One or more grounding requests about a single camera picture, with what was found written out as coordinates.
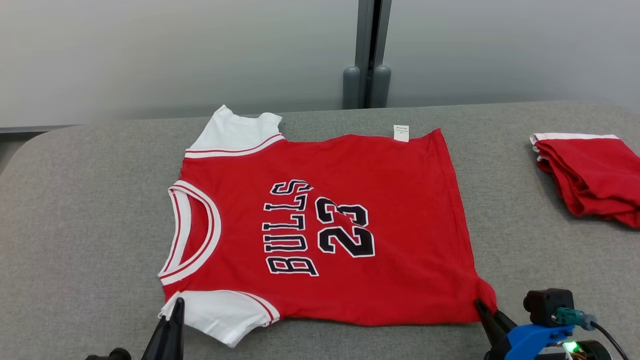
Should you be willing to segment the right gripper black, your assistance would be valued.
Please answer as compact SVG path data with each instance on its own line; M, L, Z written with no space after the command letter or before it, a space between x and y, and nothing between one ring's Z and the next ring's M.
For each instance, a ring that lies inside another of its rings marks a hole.
M475 309L491 346L483 360L505 360L509 353L509 339L506 335L518 325L500 310L492 312L480 298L475 300Z

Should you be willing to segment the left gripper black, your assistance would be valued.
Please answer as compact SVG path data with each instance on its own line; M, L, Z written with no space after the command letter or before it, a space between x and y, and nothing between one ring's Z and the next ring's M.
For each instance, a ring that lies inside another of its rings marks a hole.
M183 360L185 347L185 300L178 297L168 315L160 313L159 322L151 335L141 360ZM116 347L106 356L88 355L85 360L132 360L124 348Z

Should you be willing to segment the red Bulls jersey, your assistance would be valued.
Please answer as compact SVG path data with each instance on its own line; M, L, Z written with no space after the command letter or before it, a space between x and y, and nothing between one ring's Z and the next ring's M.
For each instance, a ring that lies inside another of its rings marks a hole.
M296 142L280 123L222 105L186 149L160 317L182 299L187 326L235 347L286 318L471 323L478 299L496 312L441 130Z

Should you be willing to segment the red shorts white trim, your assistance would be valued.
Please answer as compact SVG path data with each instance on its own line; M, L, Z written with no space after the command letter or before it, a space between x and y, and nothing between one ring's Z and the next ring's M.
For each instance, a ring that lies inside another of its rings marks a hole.
M640 229L640 156L614 134L533 133L540 170L576 217L593 215Z

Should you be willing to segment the grey partition base rail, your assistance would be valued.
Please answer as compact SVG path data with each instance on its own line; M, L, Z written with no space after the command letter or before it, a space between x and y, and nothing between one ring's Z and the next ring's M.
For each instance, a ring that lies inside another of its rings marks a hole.
M64 129L72 125L40 125L40 126L16 126L16 127L0 127L0 135L6 134L26 134L26 133L46 133L59 129Z

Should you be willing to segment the grey partition post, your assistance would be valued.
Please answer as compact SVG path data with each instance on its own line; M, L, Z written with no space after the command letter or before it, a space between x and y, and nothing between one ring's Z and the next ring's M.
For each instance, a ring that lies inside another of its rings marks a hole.
M392 77L384 64L393 0L358 0L354 65L342 76L342 109L384 109Z

